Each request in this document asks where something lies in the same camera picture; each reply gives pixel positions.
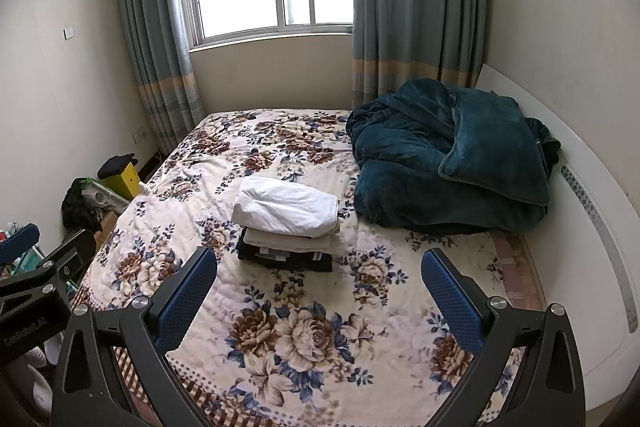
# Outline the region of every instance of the floor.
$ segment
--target floor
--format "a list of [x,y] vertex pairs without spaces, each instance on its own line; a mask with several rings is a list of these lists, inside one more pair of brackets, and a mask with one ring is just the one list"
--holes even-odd
[[596,409],[587,411],[587,423],[585,427],[598,427],[598,425],[600,425],[600,423],[611,412],[611,409],[613,409],[613,406],[617,401],[618,399],[614,398],[607,403],[603,403],[600,407],[596,407]]

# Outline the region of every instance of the floral bedsheet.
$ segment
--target floral bedsheet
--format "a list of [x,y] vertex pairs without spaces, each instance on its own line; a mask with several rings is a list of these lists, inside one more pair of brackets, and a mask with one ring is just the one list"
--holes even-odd
[[[470,363],[420,278],[441,247],[488,295],[506,296],[489,234],[431,237],[358,218],[347,111],[255,110],[206,118],[120,216],[81,284],[94,309],[152,295],[200,245],[218,276],[168,361],[214,425],[418,426]],[[239,261],[230,220],[241,179],[259,174],[335,194],[341,228],[332,273]],[[126,352],[121,367],[145,399]],[[499,411],[514,350],[480,423]]]

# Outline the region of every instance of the yellow box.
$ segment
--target yellow box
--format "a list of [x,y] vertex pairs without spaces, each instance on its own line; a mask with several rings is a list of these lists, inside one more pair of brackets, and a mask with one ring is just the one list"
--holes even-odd
[[138,187],[139,183],[140,178],[138,178],[138,173],[131,163],[125,167],[121,174],[109,176],[102,180],[102,184],[105,187],[109,187],[111,190],[117,192],[129,201],[138,195],[138,192],[140,191],[140,188]]

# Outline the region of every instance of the dark teal blanket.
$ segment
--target dark teal blanket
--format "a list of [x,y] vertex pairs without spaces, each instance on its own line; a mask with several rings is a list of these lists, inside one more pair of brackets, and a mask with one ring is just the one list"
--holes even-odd
[[531,229],[546,214],[560,142],[512,98],[419,78],[354,110],[354,206],[426,233]]

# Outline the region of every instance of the beige wall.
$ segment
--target beige wall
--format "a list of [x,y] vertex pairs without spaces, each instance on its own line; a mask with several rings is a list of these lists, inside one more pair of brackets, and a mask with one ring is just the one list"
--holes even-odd
[[490,0],[486,62],[564,120],[640,210],[640,0]]
[[0,229],[34,222],[50,251],[73,179],[115,154],[144,163],[156,145],[132,139],[150,133],[118,0],[0,0],[0,28]]
[[263,39],[191,52],[205,113],[351,107],[351,36]]

